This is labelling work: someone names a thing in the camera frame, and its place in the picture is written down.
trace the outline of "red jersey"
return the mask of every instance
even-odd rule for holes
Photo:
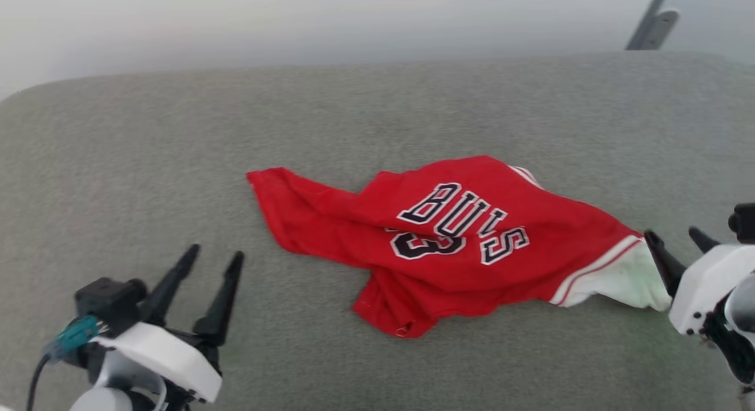
[[[606,212],[489,156],[380,172],[358,194],[283,167],[247,178],[284,249],[372,272],[353,309],[394,336],[500,304],[573,304],[576,278],[642,242]]]

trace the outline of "gray cushion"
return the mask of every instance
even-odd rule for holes
[[[43,345],[102,276],[149,285],[203,246],[169,316],[190,328],[248,254],[222,350],[230,409],[712,409],[736,384],[668,317],[593,298],[443,320],[391,338],[350,311],[369,274],[275,244],[245,172],[359,190],[380,170],[489,154],[545,188],[654,228],[731,241],[755,200],[755,70],[622,52],[521,61],[284,67],[62,81],[0,104],[0,403],[21,409]],[[45,371],[67,409],[83,371]]]

